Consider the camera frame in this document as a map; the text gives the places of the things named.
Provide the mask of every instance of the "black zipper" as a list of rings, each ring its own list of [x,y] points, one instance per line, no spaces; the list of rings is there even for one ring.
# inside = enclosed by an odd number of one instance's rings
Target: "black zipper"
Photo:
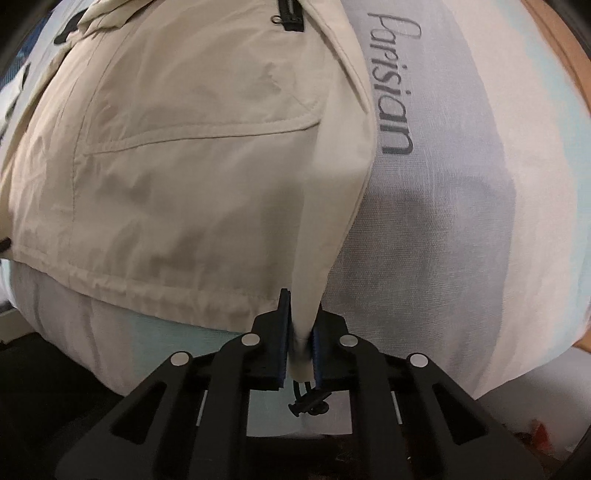
[[[303,32],[304,11],[298,0],[277,1],[279,3],[279,15],[273,17],[273,23],[280,23],[288,32]]]

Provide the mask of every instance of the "beige jacket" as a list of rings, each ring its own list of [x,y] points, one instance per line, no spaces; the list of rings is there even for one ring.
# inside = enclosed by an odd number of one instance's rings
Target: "beige jacket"
[[[111,304],[232,331],[290,288],[302,344],[376,122],[340,1],[301,3],[303,33],[271,21],[277,0],[95,2],[6,150],[6,256]]]

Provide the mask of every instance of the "jacket pocket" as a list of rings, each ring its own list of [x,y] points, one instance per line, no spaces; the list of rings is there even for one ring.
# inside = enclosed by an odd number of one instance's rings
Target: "jacket pocket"
[[[81,153],[265,135],[320,120],[333,54],[272,22],[275,0],[166,0],[117,48],[85,115]]]

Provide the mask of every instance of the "orange object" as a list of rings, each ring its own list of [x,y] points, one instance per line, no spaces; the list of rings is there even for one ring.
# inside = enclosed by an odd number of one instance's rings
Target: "orange object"
[[[575,343],[574,346],[591,353],[591,330],[588,331],[581,340]]]
[[[554,448],[550,443],[550,436],[548,435],[546,425],[537,420],[532,422],[531,444],[536,450],[547,455],[550,455],[554,451]]]

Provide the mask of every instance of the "zipper pull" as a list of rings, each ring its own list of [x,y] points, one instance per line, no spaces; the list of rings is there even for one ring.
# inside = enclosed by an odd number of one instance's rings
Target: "zipper pull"
[[[277,0],[279,3],[279,15],[271,17],[275,25],[283,25],[285,31],[304,31],[304,11],[298,0]]]

